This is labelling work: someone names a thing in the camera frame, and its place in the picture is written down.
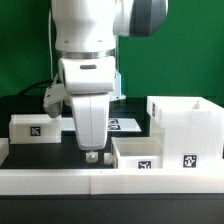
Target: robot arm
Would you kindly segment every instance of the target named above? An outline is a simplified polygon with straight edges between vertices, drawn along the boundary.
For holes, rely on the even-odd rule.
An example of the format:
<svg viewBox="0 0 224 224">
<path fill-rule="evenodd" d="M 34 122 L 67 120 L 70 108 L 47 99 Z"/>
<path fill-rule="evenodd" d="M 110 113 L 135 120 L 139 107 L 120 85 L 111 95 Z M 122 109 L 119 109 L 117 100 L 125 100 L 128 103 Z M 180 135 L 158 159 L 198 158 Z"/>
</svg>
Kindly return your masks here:
<svg viewBox="0 0 224 224">
<path fill-rule="evenodd" d="M 79 147 L 102 149 L 116 72 L 114 35 L 150 36 L 166 18 L 167 0 L 51 2 L 59 75 L 70 98 Z"/>
</svg>

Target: cable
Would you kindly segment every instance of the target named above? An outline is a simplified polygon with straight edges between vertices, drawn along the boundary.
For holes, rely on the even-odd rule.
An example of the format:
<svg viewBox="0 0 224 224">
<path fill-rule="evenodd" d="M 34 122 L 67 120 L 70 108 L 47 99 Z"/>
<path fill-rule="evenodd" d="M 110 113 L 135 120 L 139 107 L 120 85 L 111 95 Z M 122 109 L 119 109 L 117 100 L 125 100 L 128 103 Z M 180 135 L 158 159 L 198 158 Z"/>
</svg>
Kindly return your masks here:
<svg viewBox="0 0 224 224">
<path fill-rule="evenodd" d="M 40 87 L 41 88 L 41 85 L 45 85 L 45 84 L 49 84 L 49 83 L 52 83 L 52 80 L 51 79 L 50 80 L 46 80 L 46 81 L 42 81 L 42 82 L 34 83 L 34 84 L 28 86 L 27 88 L 21 90 L 20 92 L 18 92 L 17 95 L 24 96 L 30 90 L 36 89 L 37 87 Z"/>
<path fill-rule="evenodd" d="M 54 79 L 54 69 L 53 69 L 53 53 L 52 53 L 52 43 L 51 43 L 51 8 L 49 9 L 48 14 L 48 44 L 49 44 L 49 52 L 50 52 L 50 63 L 51 63 L 51 79 Z"/>
</svg>

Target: green screen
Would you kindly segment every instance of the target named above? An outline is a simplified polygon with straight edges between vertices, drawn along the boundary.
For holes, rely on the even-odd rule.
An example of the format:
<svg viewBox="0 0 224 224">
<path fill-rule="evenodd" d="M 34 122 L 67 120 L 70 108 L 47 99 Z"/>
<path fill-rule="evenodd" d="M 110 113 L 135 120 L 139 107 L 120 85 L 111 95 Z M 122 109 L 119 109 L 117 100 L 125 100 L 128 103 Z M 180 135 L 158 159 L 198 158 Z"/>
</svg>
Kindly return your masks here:
<svg viewBox="0 0 224 224">
<path fill-rule="evenodd" d="M 47 0 L 0 7 L 0 95 L 50 79 Z M 149 38 L 121 37 L 123 92 L 203 96 L 224 105 L 224 1 L 169 0 L 168 17 Z"/>
</svg>

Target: black table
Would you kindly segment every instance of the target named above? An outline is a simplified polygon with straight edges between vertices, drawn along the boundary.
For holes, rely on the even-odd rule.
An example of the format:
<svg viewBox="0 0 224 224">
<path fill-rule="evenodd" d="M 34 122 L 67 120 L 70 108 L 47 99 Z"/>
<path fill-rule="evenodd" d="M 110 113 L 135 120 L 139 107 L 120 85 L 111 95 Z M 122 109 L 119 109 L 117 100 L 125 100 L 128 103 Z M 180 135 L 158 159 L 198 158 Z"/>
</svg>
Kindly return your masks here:
<svg viewBox="0 0 224 224">
<path fill-rule="evenodd" d="M 7 96 L 0 98 L 0 137 L 8 137 L 11 114 L 42 114 L 42 98 Z M 110 150 L 110 137 L 148 136 L 146 99 L 127 99 L 111 104 L 110 117 L 135 118 L 141 133 L 109 133 L 104 151 Z M 64 108 L 63 116 L 71 116 Z M 74 133 L 63 133 L 60 144 L 10 146 L 1 169 L 110 168 L 100 161 L 90 165 L 74 145 Z M 224 223 L 223 194 L 139 194 L 139 195 L 57 195 L 0 196 L 0 223 Z"/>
</svg>

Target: white box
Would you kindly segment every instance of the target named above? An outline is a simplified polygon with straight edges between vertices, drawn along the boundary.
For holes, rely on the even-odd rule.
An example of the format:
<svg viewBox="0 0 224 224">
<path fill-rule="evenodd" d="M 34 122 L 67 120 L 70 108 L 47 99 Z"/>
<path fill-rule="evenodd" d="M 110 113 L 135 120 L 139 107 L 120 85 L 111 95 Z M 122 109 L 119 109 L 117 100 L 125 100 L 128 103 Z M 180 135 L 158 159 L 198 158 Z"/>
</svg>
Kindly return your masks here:
<svg viewBox="0 0 224 224">
<path fill-rule="evenodd" d="M 201 97 L 148 97 L 150 136 L 164 146 L 163 168 L 214 168 L 222 162 L 224 110 Z"/>
<path fill-rule="evenodd" d="M 0 138 L 0 166 L 9 154 L 8 138 Z"/>
<path fill-rule="evenodd" d="M 60 143 L 61 117 L 12 115 L 9 135 L 10 144 Z"/>
<path fill-rule="evenodd" d="M 114 168 L 162 168 L 163 147 L 156 138 L 112 138 L 112 150 Z"/>
</svg>

